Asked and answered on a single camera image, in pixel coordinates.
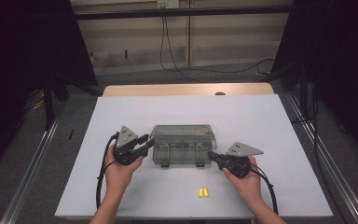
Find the wall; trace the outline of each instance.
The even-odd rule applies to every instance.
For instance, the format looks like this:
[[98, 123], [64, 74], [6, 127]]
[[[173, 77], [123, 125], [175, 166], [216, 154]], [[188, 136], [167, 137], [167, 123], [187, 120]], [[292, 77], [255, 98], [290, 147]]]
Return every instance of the wall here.
[[[291, 0], [180, 0], [180, 7], [291, 5]], [[157, 1], [73, 0], [75, 12], [155, 9]], [[173, 57], [178, 66], [257, 62], [274, 58], [287, 14], [167, 18]], [[160, 69], [162, 19], [79, 21], [93, 52], [97, 75]], [[167, 38], [162, 62], [173, 67]]]

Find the yellow object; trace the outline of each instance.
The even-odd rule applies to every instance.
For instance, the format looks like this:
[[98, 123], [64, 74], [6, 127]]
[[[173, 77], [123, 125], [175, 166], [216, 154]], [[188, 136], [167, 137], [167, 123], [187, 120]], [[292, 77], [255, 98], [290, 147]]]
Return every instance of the yellow object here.
[[203, 198], [203, 189], [199, 190], [199, 198]]
[[203, 194], [204, 194], [204, 198], [208, 198], [209, 197], [209, 192], [207, 189], [203, 189]]

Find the hand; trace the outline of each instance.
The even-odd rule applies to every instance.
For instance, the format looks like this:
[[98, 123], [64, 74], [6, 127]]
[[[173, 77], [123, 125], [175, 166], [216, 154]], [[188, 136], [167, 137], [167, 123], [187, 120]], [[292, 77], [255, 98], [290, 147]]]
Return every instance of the hand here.
[[[254, 157], [249, 157], [251, 164], [257, 165]], [[224, 168], [223, 173], [226, 178], [234, 185], [238, 194], [245, 201], [246, 204], [252, 203], [263, 203], [263, 198], [261, 197], [260, 190], [260, 176], [249, 172], [249, 174], [244, 178], [237, 178], [232, 174], [228, 169]]]
[[[139, 157], [132, 164], [128, 166], [120, 165], [117, 162], [110, 164], [105, 171], [106, 177], [106, 196], [115, 194], [115, 196], [124, 194], [127, 186], [130, 184], [132, 175], [138, 169], [144, 157]], [[113, 146], [111, 146], [106, 154], [105, 167], [112, 161], [115, 161], [113, 156]]]

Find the white tabletop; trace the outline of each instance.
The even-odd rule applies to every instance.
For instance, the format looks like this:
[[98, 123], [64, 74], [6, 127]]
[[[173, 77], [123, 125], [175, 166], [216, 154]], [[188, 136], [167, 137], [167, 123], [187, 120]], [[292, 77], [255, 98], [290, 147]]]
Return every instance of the white tabletop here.
[[[156, 124], [210, 124], [218, 153], [234, 142], [257, 147], [259, 167], [274, 185], [282, 217], [327, 217], [324, 197], [278, 95], [101, 97], [55, 216], [91, 218], [103, 151], [109, 137], [126, 125], [139, 135]], [[204, 168], [162, 169], [152, 149], [135, 172], [117, 218], [237, 219], [253, 214], [213, 162]], [[210, 197], [199, 198], [199, 188]], [[267, 185], [262, 195], [272, 207]]]

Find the gray floor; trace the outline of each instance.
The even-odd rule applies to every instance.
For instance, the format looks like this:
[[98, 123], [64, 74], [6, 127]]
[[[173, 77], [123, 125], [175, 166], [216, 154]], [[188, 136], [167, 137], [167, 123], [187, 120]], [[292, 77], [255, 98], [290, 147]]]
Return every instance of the gray floor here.
[[[250, 64], [232, 64], [224, 66], [209, 66], [209, 69], [241, 70]], [[260, 65], [261, 71], [268, 71], [272, 62]], [[238, 74], [218, 74], [205, 71], [184, 71], [186, 76], [202, 80], [204, 82], [252, 82], [256, 79], [255, 69]], [[100, 89], [111, 84], [152, 84], [152, 83], [193, 83], [194, 81], [181, 77], [178, 73], [167, 71], [149, 71], [133, 74], [122, 74], [99, 77]], [[297, 94], [298, 88], [292, 92], [283, 92], [280, 80], [271, 82], [274, 90], [280, 95], [288, 117], [295, 119], [296, 114], [291, 107], [288, 94]], [[68, 87], [72, 93], [67, 102], [62, 119], [51, 141], [45, 158], [38, 170], [31, 190], [23, 204], [18, 216], [17, 223], [87, 223], [73, 222], [54, 216], [58, 202], [62, 196], [65, 183], [71, 173], [80, 148], [83, 136], [87, 130], [96, 97], [87, 95], [76, 88]], [[38, 96], [28, 99], [28, 106], [37, 101]], [[330, 111], [323, 100], [320, 100], [318, 114], [318, 131], [338, 168], [344, 174], [349, 184], [358, 196], [358, 144], [356, 140], [339, 129], [339, 121]], [[7, 150], [0, 158], [0, 219], [5, 213], [7, 206], [14, 195], [22, 176], [33, 158], [34, 151], [44, 134], [45, 112], [42, 106], [38, 110], [29, 110], [22, 119], [22, 125], [13, 136]], [[303, 145], [315, 173], [320, 176], [317, 167], [313, 146], [301, 124], [294, 124], [297, 136]], [[344, 200], [332, 182], [329, 174], [324, 170], [327, 184], [332, 190], [333, 197], [328, 193], [325, 183], [321, 181], [325, 196], [334, 212], [333, 217], [318, 219], [286, 219], [289, 223], [344, 223], [340, 216], [333, 198], [337, 201], [339, 211], [347, 220], [347, 223], [355, 223], [351, 211], [347, 208]], [[146, 221], [145, 223], [177, 223], [184, 224], [186, 221]], [[245, 220], [210, 220], [207, 223], [247, 223]]]

